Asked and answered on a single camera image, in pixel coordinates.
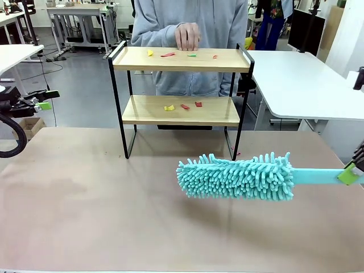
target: gray hoodie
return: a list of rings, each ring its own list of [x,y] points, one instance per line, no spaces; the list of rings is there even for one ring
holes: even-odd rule
[[[177,47],[178,25],[197,23],[199,48],[235,48],[245,41],[247,8],[247,0],[135,0],[131,43]],[[231,73],[154,72],[153,78],[157,95],[228,96],[230,92]]]

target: gray floor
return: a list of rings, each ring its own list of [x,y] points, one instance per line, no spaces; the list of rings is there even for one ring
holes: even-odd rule
[[[40,43],[45,45],[45,53],[51,53],[56,49],[50,28],[36,28]],[[57,126],[61,127],[98,127],[98,128],[117,128],[118,119],[113,97],[113,90],[110,81],[110,73],[107,60],[95,51],[78,50],[77,53],[66,53],[66,61],[55,62],[62,65],[63,69],[58,72],[46,74],[46,79],[51,89],[59,90],[61,97],[54,99],[54,110]],[[45,73],[60,69],[53,63],[44,62]],[[42,73],[42,66],[39,63],[21,63],[18,66],[22,78],[32,77]],[[121,107],[124,109],[129,99],[127,78],[125,72],[116,72],[118,81],[118,91],[121,99]],[[2,77],[11,77],[5,73]],[[155,88],[150,75],[133,75],[134,94],[154,95]],[[28,92],[46,88],[43,75],[23,81]],[[258,112],[261,100],[259,92],[251,94],[249,105]],[[55,125],[53,111],[43,111],[38,113],[48,127]],[[269,113],[264,120],[264,130],[281,130],[280,124],[271,126]],[[255,116],[246,111],[243,124],[244,130],[253,130]],[[296,125],[282,124],[282,130],[297,130]],[[0,139],[13,139],[11,130],[0,123]]]

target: person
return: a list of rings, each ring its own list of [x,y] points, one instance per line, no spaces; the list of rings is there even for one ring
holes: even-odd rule
[[[175,47],[198,54],[199,48],[236,48],[245,41],[247,0],[135,0],[135,12],[134,46]],[[153,78],[157,95],[230,93],[231,73],[154,72]]]
[[[262,16],[255,50],[274,51],[277,48],[278,38],[286,19],[293,13],[293,0],[258,0],[256,18]]]

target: hand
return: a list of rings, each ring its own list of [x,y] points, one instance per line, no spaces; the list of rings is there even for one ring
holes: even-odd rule
[[[175,31],[177,48],[183,51],[198,50],[200,30],[196,23],[181,24]]]

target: black metal frame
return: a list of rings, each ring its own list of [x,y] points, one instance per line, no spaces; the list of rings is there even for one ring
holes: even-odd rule
[[[244,46],[241,46],[240,44],[237,44],[237,49],[240,51],[241,54],[243,54],[243,55],[245,54],[248,57],[249,61],[250,61],[250,68],[249,68],[249,71],[247,73],[247,81],[246,81],[246,82],[250,82],[250,80],[252,80],[252,78],[253,78],[253,71],[254,71],[255,61],[250,56],[250,54],[248,53],[248,51],[245,49]],[[234,81],[235,81],[235,73],[233,73],[233,76],[231,77],[231,86],[230,86],[229,97],[233,96]],[[231,159],[233,161],[236,160],[237,155],[238,155],[238,148],[239,148],[241,130],[242,130],[242,127],[243,127],[245,110],[246,110],[246,107],[247,107],[247,104],[248,104],[249,84],[246,84],[243,87],[243,89],[244,89],[244,100],[243,100],[242,110],[241,110],[241,113],[239,115],[240,116],[240,121],[239,121],[239,126],[238,126],[237,138],[236,138],[235,146],[234,146],[234,152],[231,151],[232,149],[231,149],[231,143],[230,143],[228,128],[227,127],[224,128],[226,142],[227,142],[227,145],[229,146],[230,156],[231,156]]]
[[[107,58],[107,60],[109,62],[109,69],[110,69],[110,75],[111,75],[111,83],[113,84],[114,98],[115,98],[116,110],[117,110],[117,113],[118,113],[119,126],[120,126],[121,138],[122,138],[122,142],[123,142],[123,148],[124,148],[125,158],[128,159],[130,157],[131,150],[133,149],[135,136],[137,135],[137,126],[134,125],[134,133],[133,133],[133,136],[131,137],[131,141],[130,141],[130,144],[128,146],[127,143],[126,143],[126,137],[125,137],[125,131],[124,131],[124,124],[123,124],[123,119],[122,119],[122,112],[121,112],[121,108],[120,108],[120,100],[119,100],[119,94],[118,94],[118,87],[117,87],[117,83],[116,83],[115,70],[114,70],[114,65],[113,65],[113,61],[114,61],[115,57],[118,56],[118,54],[126,46],[127,46],[126,41],[122,42],[109,55],[109,57]],[[253,70],[254,70],[255,61],[250,56],[250,54],[245,50],[244,46],[241,46],[240,44],[237,44],[237,49],[240,51],[240,53],[242,55],[246,55],[246,57],[250,61],[250,68],[249,68],[248,73],[241,73],[241,74],[247,74],[247,82],[249,82],[253,78]],[[231,77],[231,86],[230,86],[229,97],[232,97],[233,96],[234,83],[235,83],[235,74],[236,73],[234,72],[232,74],[232,77]],[[129,94],[132,96],[133,95],[133,86],[132,86],[132,83],[131,83],[130,70],[127,71],[127,81],[128,81],[128,85],[129,85]],[[249,85],[246,85],[246,86],[244,86],[244,100],[243,100],[242,111],[241,111],[241,113],[239,115],[240,116],[240,120],[239,120],[237,138],[236,138],[236,141],[235,141],[234,152],[231,151],[231,144],[230,144],[230,138],[229,138],[229,134],[228,134],[228,127],[225,127],[224,128],[225,138],[226,138],[227,145],[229,146],[228,148],[229,148],[229,152],[230,152],[230,156],[231,156],[232,160],[236,160],[236,158],[237,158],[238,147],[239,147],[240,136],[241,136],[241,130],[242,130],[242,126],[243,126],[243,121],[244,121],[244,116],[245,116],[245,110],[246,110],[246,107],[247,107],[248,96],[249,96]]]

